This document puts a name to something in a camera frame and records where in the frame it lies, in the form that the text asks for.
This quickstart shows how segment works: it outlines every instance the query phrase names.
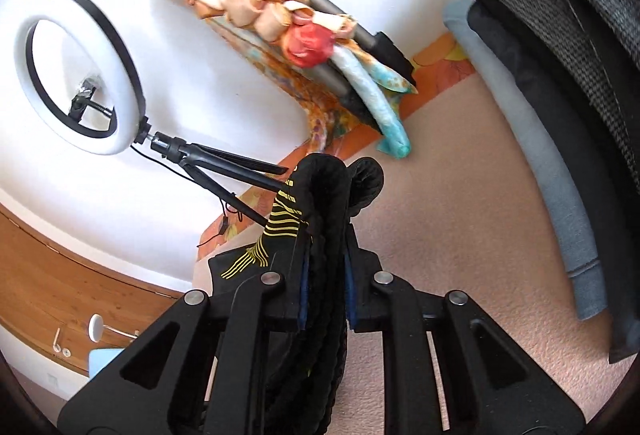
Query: white lamp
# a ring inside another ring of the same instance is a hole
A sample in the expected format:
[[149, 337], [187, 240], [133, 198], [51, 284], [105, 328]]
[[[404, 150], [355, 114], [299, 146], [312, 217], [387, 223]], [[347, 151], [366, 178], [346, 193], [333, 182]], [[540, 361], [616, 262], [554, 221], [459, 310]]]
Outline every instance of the white lamp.
[[110, 330], [111, 332], [115, 332], [116, 334], [120, 334], [121, 336], [126, 336], [130, 339], [136, 339], [138, 337], [138, 331], [136, 331], [135, 334], [127, 334], [126, 332], [122, 332], [114, 329], [113, 327], [105, 325], [102, 316], [100, 316], [99, 314], [94, 314], [93, 316], [91, 316], [88, 329], [89, 339], [91, 339], [91, 341], [93, 341], [94, 343], [100, 343], [105, 329]]

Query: light blue clothing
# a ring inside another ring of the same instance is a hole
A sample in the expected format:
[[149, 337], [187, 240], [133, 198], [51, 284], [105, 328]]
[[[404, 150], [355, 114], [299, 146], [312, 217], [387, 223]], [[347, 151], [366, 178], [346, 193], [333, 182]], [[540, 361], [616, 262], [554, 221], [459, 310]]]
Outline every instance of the light blue clothing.
[[574, 180], [536, 111], [518, 89], [513, 75], [469, 27], [466, 16], [473, 2], [449, 4], [444, 10], [444, 24], [484, 79], [529, 162], [574, 287], [578, 318], [588, 319], [607, 307], [591, 223]]

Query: pink carpet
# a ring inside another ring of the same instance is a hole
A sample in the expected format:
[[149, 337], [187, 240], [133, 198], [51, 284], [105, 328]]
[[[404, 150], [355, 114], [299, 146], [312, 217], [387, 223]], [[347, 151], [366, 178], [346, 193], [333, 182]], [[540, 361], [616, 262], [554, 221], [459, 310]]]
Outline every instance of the pink carpet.
[[[609, 316], [578, 322], [542, 197], [478, 75], [405, 122], [414, 150], [394, 160], [369, 146], [385, 189], [354, 219], [360, 245], [419, 290], [468, 292], [577, 402], [587, 419], [632, 359], [607, 363]], [[250, 243], [250, 227], [218, 252]], [[209, 287], [196, 265], [194, 284]], [[382, 338], [351, 335], [329, 434], [383, 433]]]

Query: blue padding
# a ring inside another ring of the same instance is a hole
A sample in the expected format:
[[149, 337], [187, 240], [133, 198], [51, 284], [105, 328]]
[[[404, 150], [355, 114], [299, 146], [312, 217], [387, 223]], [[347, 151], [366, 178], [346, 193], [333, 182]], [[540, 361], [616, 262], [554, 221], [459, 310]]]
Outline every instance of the blue padding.
[[351, 257], [348, 249], [344, 250], [344, 282], [347, 319], [349, 320], [349, 327], [354, 330], [358, 323], [358, 308], [356, 306], [356, 285], [353, 281], [353, 269], [351, 269]]
[[89, 379], [111, 363], [124, 349], [95, 349], [89, 352]]
[[298, 313], [298, 328], [306, 328], [306, 315], [309, 307], [309, 246], [305, 249], [305, 259], [302, 263], [300, 275], [300, 311]]

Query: yellow stripes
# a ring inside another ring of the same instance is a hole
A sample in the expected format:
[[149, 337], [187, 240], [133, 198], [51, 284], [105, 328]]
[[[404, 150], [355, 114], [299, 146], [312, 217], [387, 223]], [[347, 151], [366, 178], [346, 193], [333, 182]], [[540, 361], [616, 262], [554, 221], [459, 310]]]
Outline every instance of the yellow stripes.
[[233, 265], [223, 272], [220, 276], [225, 279], [233, 278], [236, 274], [240, 274], [251, 263], [260, 262], [260, 267], [269, 265], [269, 256], [262, 245], [262, 235], [253, 247], [246, 250], [244, 255], [238, 258]]
[[267, 235], [268, 237], [294, 237], [298, 236], [297, 233], [270, 233], [266, 229], [262, 232], [263, 235]]
[[269, 224], [300, 224], [300, 221], [296, 219], [271, 220], [271, 218], [269, 218], [268, 223]]
[[244, 268], [248, 266], [250, 263], [254, 263], [254, 262], [255, 262], [254, 257], [251, 256], [249, 254], [249, 250], [247, 250], [246, 253], [244, 253], [244, 255], [238, 258], [233, 263], [233, 265], [230, 268], [228, 268], [225, 272], [223, 272], [220, 276], [225, 279], [231, 278], [236, 274], [238, 274], [239, 272], [242, 272], [242, 270], [244, 270]]
[[279, 206], [281, 208], [284, 208], [289, 213], [291, 213], [292, 215], [302, 215], [302, 211], [298, 211], [298, 210], [295, 210], [293, 208], [290, 208], [289, 206], [287, 206], [287, 205], [283, 204], [282, 202], [280, 202], [277, 197], [274, 198], [274, 200], [273, 200], [273, 206], [274, 207]]
[[[293, 186], [292, 180], [286, 180], [287, 186]], [[289, 203], [296, 203], [296, 199], [284, 191], [278, 191], [278, 196], [286, 199]], [[290, 208], [282, 202], [282, 200], [276, 197], [273, 201], [273, 208], [271, 208], [271, 215], [269, 221], [264, 228], [264, 231], [258, 238], [258, 241], [252, 247], [249, 247], [244, 255], [240, 256], [230, 268], [226, 269], [220, 276], [225, 279], [233, 278], [240, 274], [250, 264], [258, 262], [260, 267], [268, 267], [269, 265], [269, 253], [262, 245], [263, 236], [267, 237], [293, 237], [298, 236], [298, 230], [300, 228], [300, 222], [302, 219], [302, 212], [297, 209]]]
[[288, 193], [285, 193], [284, 191], [280, 190], [278, 191], [278, 195], [280, 195], [281, 197], [286, 198], [287, 200], [290, 200], [291, 202], [293, 202], [294, 204], [296, 203], [296, 199], [294, 197], [292, 197], [291, 195], [289, 195]]

